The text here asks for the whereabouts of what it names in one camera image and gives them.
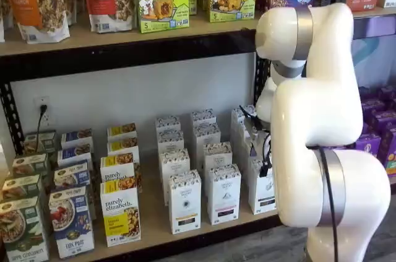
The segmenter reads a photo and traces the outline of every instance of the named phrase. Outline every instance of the black cable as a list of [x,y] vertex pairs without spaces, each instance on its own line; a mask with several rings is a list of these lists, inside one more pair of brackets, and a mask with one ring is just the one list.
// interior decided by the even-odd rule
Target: black cable
[[38,119],[38,125],[37,125],[37,132],[36,132],[36,148],[35,148],[35,153],[37,153],[38,149],[38,133],[40,132],[40,125],[41,125],[41,119],[43,118],[44,113],[47,111],[47,105],[41,105],[40,106],[40,117]]
[[327,166],[326,155],[324,154],[323,147],[319,147],[319,152],[321,154],[324,174],[325,174],[326,182],[327,182],[327,189],[329,191],[329,201],[330,201],[330,211],[331,211],[331,214],[332,214],[333,241],[334,241],[334,261],[338,262],[337,225],[335,223],[334,200],[333,200],[332,185],[330,183],[329,167]]

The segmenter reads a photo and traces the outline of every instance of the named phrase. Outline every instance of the white wall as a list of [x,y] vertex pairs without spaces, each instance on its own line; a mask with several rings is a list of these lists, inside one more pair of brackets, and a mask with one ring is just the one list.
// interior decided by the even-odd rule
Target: white wall
[[154,118],[213,108],[229,135],[230,110],[252,102],[254,54],[193,59],[12,83],[24,133],[35,131],[35,97],[49,97],[59,133],[93,128],[95,154],[106,155],[106,127],[134,121],[143,151],[156,146]]

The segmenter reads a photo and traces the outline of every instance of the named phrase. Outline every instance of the gray floor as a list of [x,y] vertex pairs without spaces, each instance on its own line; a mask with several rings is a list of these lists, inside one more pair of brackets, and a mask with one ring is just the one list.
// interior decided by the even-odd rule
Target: gray floor
[[[306,229],[278,227],[228,242],[172,256],[158,262],[298,262],[303,254]],[[396,196],[374,235],[365,261],[396,262]]]

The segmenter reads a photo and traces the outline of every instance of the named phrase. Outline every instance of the robotic arm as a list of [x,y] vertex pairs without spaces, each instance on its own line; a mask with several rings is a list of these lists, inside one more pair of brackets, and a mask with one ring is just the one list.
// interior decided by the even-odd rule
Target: robotic arm
[[[351,144],[361,134],[352,38],[353,16],[344,4],[273,8],[257,26],[257,53],[272,60],[272,77],[256,111],[270,122],[278,213],[285,225],[308,228],[308,256],[315,262],[334,261],[334,241],[324,166],[307,146]],[[305,60],[306,78],[301,78]],[[263,139],[253,142],[258,153],[259,141]],[[339,261],[362,261],[389,207],[389,179],[381,163],[366,152],[326,150],[325,158]]]

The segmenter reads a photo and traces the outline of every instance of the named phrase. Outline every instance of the power outlet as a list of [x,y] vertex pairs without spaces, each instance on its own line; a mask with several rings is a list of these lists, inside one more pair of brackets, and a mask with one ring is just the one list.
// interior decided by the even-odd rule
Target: power outlet
[[38,118],[40,117],[40,106],[47,105],[47,111],[45,111],[43,117],[41,118],[40,128],[45,129],[54,125],[53,119],[51,118],[50,98],[48,96],[36,97],[33,99],[33,102],[37,110]]

